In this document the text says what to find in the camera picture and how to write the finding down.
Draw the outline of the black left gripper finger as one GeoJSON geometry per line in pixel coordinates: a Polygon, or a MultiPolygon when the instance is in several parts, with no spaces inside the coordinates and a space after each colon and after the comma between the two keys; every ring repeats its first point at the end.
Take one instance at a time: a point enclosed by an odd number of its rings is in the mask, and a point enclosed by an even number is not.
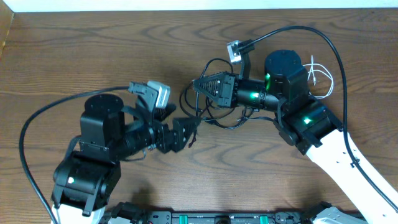
{"type": "Polygon", "coordinates": [[[200,124],[200,118],[175,118],[173,119],[173,152],[179,152],[187,145],[190,136],[200,124]]]}
{"type": "Polygon", "coordinates": [[[163,121],[169,117],[177,109],[176,105],[169,103],[165,108],[156,108],[154,111],[154,119],[163,121]]]}

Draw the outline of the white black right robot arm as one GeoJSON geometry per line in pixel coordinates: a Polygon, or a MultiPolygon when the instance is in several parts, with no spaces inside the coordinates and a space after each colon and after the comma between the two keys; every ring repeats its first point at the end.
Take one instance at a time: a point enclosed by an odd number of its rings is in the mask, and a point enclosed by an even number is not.
{"type": "Polygon", "coordinates": [[[397,191],[362,155],[343,123],[308,89],[307,70],[293,50],[267,56],[263,81],[220,72],[193,88],[223,108],[272,111],[281,138],[323,169],[368,223],[397,223],[397,191]]]}

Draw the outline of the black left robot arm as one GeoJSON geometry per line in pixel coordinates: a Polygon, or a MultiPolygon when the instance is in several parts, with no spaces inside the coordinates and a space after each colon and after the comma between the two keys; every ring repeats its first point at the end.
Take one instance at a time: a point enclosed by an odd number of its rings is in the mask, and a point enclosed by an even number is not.
{"type": "Polygon", "coordinates": [[[163,121],[175,105],[156,107],[157,96],[140,96],[134,107],[112,94],[85,101],[80,118],[79,150],[69,149],[53,180],[53,207],[57,223],[98,223],[121,178],[121,161],[147,148],[166,154],[185,148],[200,124],[197,117],[163,121]]]}

